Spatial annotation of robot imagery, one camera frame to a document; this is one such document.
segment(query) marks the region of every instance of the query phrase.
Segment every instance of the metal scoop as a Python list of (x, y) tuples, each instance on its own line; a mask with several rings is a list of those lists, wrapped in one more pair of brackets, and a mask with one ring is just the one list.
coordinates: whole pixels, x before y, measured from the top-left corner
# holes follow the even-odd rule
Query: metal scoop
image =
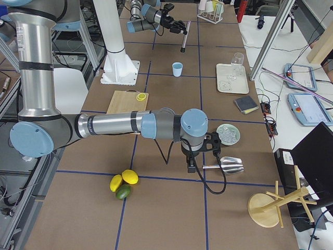
[[(226, 174), (235, 174), (244, 171), (241, 159), (224, 156), (221, 158), (221, 167)], [(219, 165), (202, 165), (202, 169), (219, 168)]]

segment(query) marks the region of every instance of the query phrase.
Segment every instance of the wooden block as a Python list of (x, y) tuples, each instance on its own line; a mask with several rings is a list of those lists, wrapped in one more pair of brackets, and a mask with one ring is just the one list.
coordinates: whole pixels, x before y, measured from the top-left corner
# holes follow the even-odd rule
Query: wooden block
[(316, 45), (308, 54), (307, 59), (312, 64), (321, 64), (325, 57), (333, 49), (333, 22), (325, 30)]
[(116, 90), (111, 99), (107, 114), (128, 113), (131, 111), (145, 111), (148, 101), (148, 93), (142, 101), (137, 100), (140, 92)]

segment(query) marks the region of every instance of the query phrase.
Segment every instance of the red object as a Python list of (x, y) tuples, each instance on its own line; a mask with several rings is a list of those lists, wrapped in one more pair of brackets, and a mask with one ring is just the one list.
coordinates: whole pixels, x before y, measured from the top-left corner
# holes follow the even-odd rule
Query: red object
[(241, 0), (241, 2), (239, 4), (239, 10), (238, 10), (238, 13), (237, 13), (237, 21), (238, 21), (238, 23), (241, 22), (241, 20), (242, 20), (242, 18), (244, 16), (244, 13), (245, 13), (247, 5), (248, 5), (248, 0)]

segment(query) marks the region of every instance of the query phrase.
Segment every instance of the label on robot arm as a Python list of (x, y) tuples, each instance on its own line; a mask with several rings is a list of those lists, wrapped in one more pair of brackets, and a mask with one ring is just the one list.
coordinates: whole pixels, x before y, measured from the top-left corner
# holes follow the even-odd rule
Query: label on robot arm
[(290, 152), (282, 151), (282, 155), (283, 155), (283, 161), (285, 162), (286, 165), (294, 165)]
[(23, 27), (16, 27), (16, 35), (17, 35), (18, 51), (25, 51), (24, 29), (23, 29)]

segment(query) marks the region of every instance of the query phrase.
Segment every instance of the drinking glass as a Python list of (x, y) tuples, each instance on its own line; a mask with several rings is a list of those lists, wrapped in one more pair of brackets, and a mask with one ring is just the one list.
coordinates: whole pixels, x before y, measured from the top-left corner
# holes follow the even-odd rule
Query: drinking glass
[(244, 62), (244, 55), (242, 53), (235, 53), (233, 59), (231, 60), (231, 66), (233, 68), (233, 72), (227, 76), (229, 80), (236, 80), (237, 75), (241, 73), (241, 66)]

